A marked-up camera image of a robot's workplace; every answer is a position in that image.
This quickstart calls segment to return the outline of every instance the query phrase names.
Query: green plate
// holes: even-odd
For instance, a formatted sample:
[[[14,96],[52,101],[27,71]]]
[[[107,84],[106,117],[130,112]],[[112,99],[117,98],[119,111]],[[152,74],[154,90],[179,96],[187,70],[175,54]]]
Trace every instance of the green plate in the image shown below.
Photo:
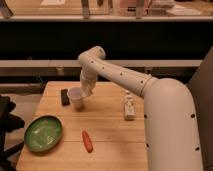
[[[45,152],[53,148],[62,137],[62,124],[54,116],[42,116],[34,120],[24,134],[24,142],[30,151]]]

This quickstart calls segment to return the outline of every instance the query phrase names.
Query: orange carrot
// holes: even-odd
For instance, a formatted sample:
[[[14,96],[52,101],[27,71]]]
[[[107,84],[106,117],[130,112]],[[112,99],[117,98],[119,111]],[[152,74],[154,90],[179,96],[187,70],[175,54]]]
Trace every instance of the orange carrot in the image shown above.
[[[91,153],[93,151],[92,142],[91,142],[91,139],[90,139],[88,133],[85,130],[82,131],[82,138],[83,138],[84,146],[85,146],[87,152]]]

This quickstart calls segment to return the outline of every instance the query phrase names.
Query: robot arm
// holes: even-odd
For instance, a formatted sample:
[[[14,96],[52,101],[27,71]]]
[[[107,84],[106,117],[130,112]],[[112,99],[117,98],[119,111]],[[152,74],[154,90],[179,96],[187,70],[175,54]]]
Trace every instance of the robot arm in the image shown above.
[[[157,79],[104,58],[98,46],[79,55],[82,89],[90,95],[101,75],[144,98],[149,171],[203,171],[195,105],[188,88],[175,79]]]
[[[98,79],[98,75],[120,85],[137,96],[144,96],[144,90],[157,78],[144,73],[135,72],[120,66],[116,66],[102,60],[105,52],[100,46],[81,53],[78,62],[82,66],[80,80],[84,96],[92,94],[92,89]]]

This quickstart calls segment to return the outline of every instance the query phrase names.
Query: white cup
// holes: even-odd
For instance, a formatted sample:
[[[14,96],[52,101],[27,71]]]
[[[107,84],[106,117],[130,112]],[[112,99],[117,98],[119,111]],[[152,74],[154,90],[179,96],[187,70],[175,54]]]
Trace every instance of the white cup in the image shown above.
[[[71,105],[77,110],[80,110],[84,107],[82,90],[80,87],[73,87],[68,89],[67,96],[71,101]]]

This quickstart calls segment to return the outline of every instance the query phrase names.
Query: chair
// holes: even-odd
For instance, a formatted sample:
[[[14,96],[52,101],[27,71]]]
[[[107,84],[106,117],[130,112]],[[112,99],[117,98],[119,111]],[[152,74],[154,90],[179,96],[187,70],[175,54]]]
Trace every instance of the chair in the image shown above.
[[[10,102],[9,97],[0,96],[0,171],[15,171],[7,158],[20,151],[24,142],[4,151],[6,132],[12,132],[15,129],[23,128],[24,121],[17,116],[10,114],[16,107],[15,103]]]
[[[205,171],[213,171],[213,46],[192,76],[188,87],[194,98]]]

